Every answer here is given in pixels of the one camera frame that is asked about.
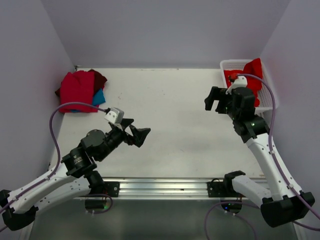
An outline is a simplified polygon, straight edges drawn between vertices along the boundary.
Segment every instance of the white tabletop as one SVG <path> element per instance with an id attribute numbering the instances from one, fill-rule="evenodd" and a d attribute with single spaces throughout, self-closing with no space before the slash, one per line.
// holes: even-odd
<path id="1" fill-rule="evenodd" d="M 205 111 L 211 87 L 223 87 L 219 69 L 96 70 L 108 79 L 100 107 L 120 108 L 137 128 L 151 128 L 141 148 L 122 143 L 98 162 L 102 177 L 220 178 L 242 170 L 264 178 L 231 119 Z M 62 156 L 93 129 L 110 130 L 103 113 L 66 113 L 58 137 Z"/>

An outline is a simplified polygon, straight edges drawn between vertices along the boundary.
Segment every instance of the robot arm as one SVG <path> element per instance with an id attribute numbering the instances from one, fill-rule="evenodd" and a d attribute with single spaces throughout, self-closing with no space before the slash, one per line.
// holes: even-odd
<path id="1" fill-rule="evenodd" d="M 131 118 L 123 118 L 124 112 L 111 108 L 104 117 L 111 131 L 91 130 L 80 144 L 64 156 L 58 168 L 52 174 L 51 169 L 27 185 L 13 190 L 0 191 L 0 205 L 4 207 L 12 202 L 2 214 L 4 223 L 12 231 L 19 230 L 32 223 L 35 216 L 69 199 L 104 192 L 104 181 L 94 169 L 96 161 L 104 160 L 122 142 L 140 148 L 150 128 L 135 128 Z M 125 130 L 129 127 L 132 135 Z M 19 196 L 25 189 L 39 181 L 42 183 Z"/>
<path id="2" fill-rule="evenodd" d="M 269 127 L 262 117 L 255 115 L 255 96 L 246 86 L 246 78 L 240 76 L 228 89 L 212 87 L 204 101 L 205 109 L 210 111 L 214 101 L 219 101 L 215 111 L 228 114 L 233 120 L 235 132 L 257 159 L 269 185 L 269 189 L 265 189 L 245 176 L 244 172 L 236 171 L 224 176 L 226 191 L 246 196 L 260 208 L 267 224 L 277 227 L 301 219 L 308 212 L 307 207 L 292 192 L 292 187 L 310 206 L 315 203 L 315 199 L 311 192 L 304 193 L 291 176 L 272 140 L 272 153 L 276 155 L 282 171 L 290 180 L 290 186 L 286 184 L 270 153 Z"/>

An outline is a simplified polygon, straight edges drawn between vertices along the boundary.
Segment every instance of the red cloth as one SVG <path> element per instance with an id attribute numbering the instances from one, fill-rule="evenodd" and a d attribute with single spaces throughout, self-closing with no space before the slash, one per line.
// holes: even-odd
<path id="1" fill-rule="evenodd" d="M 68 72 L 61 82 L 60 103 L 81 102 L 92 104 L 94 96 L 94 72 L 76 71 Z M 97 112 L 96 109 L 83 105 L 68 105 L 60 108 L 61 113 L 69 113 L 70 110 L 78 110 L 84 113 Z"/>
<path id="2" fill-rule="evenodd" d="M 260 58 L 256 58 L 251 62 L 248 62 L 244 66 L 243 70 L 224 70 L 223 73 L 224 73 L 227 87 L 231 86 L 231 82 L 229 81 L 229 76 L 231 74 L 252 74 L 263 79 L 262 65 L 261 65 Z M 247 87 L 253 91 L 253 94 L 255 96 L 254 106 L 258 107 L 260 105 L 260 101 L 258 99 L 258 91 L 262 89 L 262 83 L 259 80 L 254 79 L 252 77 L 246 77 L 246 80 L 247 80 Z"/>
<path id="3" fill-rule="evenodd" d="M 88 72 L 93 72 L 94 73 L 94 85 L 93 85 L 93 95 L 95 95 L 99 89 L 104 89 L 105 88 L 105 83 L 108 81 L 106 77 L 102 76 L 102 74 L 96 70 L 89 70 Z M 55 94 L 60 97 L 60 88 L 55 91 Z"/>

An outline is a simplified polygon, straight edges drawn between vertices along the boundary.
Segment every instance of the white basket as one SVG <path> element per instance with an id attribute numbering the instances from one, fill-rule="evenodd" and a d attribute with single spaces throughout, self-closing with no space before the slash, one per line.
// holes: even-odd
<path id="1" fill-rule="evenodd" d="M 224 70 L 243 70 L 245 65 L 252 60 L 250 59 L 238 59 L 238 60 L 223 60 L 220 62 L 220 69 L 223 78 L 223 84 L 225 88 L 227 87 L 227 81 L 225 78 Z M 268 84 L 268 86 L 272 89 L 274 98 L 275 98 L 275 107 L 278 107 L 277 96 L 275 94 L 274 88 L 272 87 L 272 80 L 270 75 L 268 74 L 265 65 L 261 62 L 262 65 L 262 76 L 263 80 Z M 262 89 L 258 91 L 258 99 L 260 100 L 260 105 L 255 108 L 255 113 L 260 114 L 265 111 L 272 109 L 272 98 L 268 89 L 262 85 Z"/>

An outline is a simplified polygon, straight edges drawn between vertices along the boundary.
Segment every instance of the gray wall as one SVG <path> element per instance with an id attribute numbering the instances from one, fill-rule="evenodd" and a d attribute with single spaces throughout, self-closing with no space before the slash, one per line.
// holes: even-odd
<path id="1" fill-rule="evenodd" d="M 320 1 L 292 0 L 262 52 L 277 92 L 274 141 L 291 174 L 315 196 L 320 212 Z M 320 221 L 312 214 L 312 226 Z M 320 233 L 307 231 L 309 239 Z"/>
<path id="2" fill-rule="evenodd" d="M 39 0 L 0 1 L 0 190 L 14 190 L 46 170 L 53 150 L 48 122 L 59 103 L 54 90 L 72 69 Z M 18 236 L 0 233 L 4 240 Z"/>
<path id="3" fill-rule="evenodd" d="M 218 68 L 258 57 L 290 0 L 42 0 L 83 67 Z"/>

